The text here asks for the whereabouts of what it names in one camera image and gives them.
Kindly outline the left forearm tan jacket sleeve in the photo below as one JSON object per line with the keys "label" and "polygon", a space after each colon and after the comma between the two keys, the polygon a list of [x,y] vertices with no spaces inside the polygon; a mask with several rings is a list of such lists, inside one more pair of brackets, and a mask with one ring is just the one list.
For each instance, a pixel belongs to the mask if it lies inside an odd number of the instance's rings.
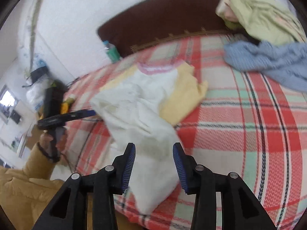
{"label": "left forearm tan jacket sleeve", "polygon": [[51,180],[55,168],[36,143],[22,169],[1,167],[1,207],[15,229],[32,229],[50,200],[64,184]]}

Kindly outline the person left hand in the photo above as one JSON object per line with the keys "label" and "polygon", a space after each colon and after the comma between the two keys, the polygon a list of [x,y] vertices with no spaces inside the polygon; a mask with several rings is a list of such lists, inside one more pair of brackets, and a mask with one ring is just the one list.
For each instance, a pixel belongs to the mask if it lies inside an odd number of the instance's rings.
{"label": "person left hand", "polygon": [[39,140],[39,149],[50,161],[57,163],[67,142],[67,130],[58,127],[53,130],[44,130]]}

